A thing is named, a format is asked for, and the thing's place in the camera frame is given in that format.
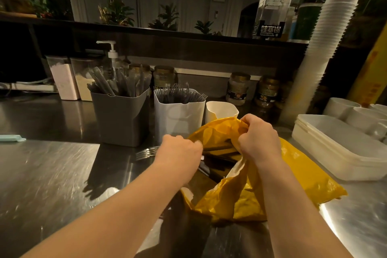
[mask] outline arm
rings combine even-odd
[[[239,143],[262,180],[275,257],[352,258],[282,160],[277,132],[252,114],[242,120],[249,131],[239,137]]]
[[[195,174],[202,151],[200,142],[164,136],[154,163],[136,180],[22,257],[133,257],[169,201]]]

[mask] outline stack of plastic cups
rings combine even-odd
[[[304,60],[279,118],[280,123],[293,126],[299,114],[307,113],[328,62],[336,52],[355,12],[357,2],[327,0],[322,6]]]

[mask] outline container of forks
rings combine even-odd
[[[164,104],[157,98],[158,92],[162,92],[162,89],[154,91],[155,137],[159,144],[161,144],[162,137],[166,134],[181,135],[183,138],[188,138],[190,134],[201,127],[206,107],[205,99],[202,102],[187,104]],[[198,93],[194,89],[189,89],[189,92]]]
[[[137,147],[149,134],[149,90],[138,97],[91,92],[103,143]]]

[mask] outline forearm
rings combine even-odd
[[[258,166],[276,258],[352,257],[282,159]]]
[[[181,187],[179,176],[151,165],[135,181],[29,251],[24,258],[133,257]]]

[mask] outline hand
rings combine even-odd
[[[273,159],[282,159],[278,133],[270,123],[252,114],[246,114],[241,120],[249,125],[248,132],[238,139],[245,157],[257,167]]]
[[[182,187],[195,174],[202,153],[203,145],[200,141],[193,143],[191,140],[185,140],[182,136],[165,135],[156,153],[154,165],[166,167],[168,173],[178,177],[181,181],[180,187]]]

